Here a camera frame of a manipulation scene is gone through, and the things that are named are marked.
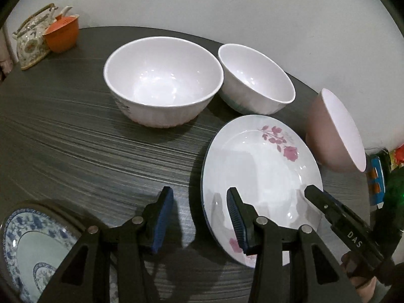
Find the pink bowl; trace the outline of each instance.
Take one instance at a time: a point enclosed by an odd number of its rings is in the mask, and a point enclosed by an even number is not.
[[[322,89],[310,107],[306,144],[316,161],[331,170],[365,171],[366,155],[359,131],[330,90]]]

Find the orange pot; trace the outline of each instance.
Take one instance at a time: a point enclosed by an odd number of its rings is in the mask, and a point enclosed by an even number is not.
[[[44,32],[44,38],[49,48],[61,53],[72,48],[78,37],[78,15],[62,17],[58,15],[57,21]]]

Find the floral ceramic teapot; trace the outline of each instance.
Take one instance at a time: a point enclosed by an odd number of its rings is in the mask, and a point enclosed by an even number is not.
[[[71,7],[65,7],[61,11],[64,16]],[[53,14],[58,7],[53,3],[48,4],[23,22],[13,33],[13,38],[17,40],[17,57],[21,69],[27,69],[46,57],[51,50],[43,38],[43,32],[55,21]]]

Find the tabletop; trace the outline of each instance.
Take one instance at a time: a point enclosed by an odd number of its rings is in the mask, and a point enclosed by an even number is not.
[[[215,96],[187,124],[147,128],[121,113],[104,83],[104,63],[116,48],[160,35],[193,41],[215,56],[221,45],[159,29],[86,28],[68,52],[51,54],[29,70],[15,67],[0,86],[0,217],[23,200],[51,199],[118,226],[169,185],[175,202],[163,247],[158,255],[145,256],[151,290],[172,303],[247,302],[253,269],[216,244],[200,198],[208,145],[240,114]],[[308,107],[317,94],[290,78],[296,99],[272,116],[304,138]],[[320,172],[324,189],[368,222],[365,175],[321,167]],[[318,234],[336,258],[347,251],[324,219]]]

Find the plate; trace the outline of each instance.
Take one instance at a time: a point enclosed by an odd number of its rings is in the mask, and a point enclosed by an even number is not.
[[[2,225],[3,255],[23,302],[36,303],[80,236],[74,226],[44,206],[24,204]],[[116,271],[110,274],[111,302],[118,302]]]
[[[304,197],[311,184],[323,189],[312,153],[290,127],[263,115],[233,119],[212,140],[203,165],[201,199],[211,233],[232,258],[255,267],[256,256],[238,246],[227,190],[236,187],[244,203],[279,226],[317,230],[322,214]],[[283,264],[288,262],[284,252]]]

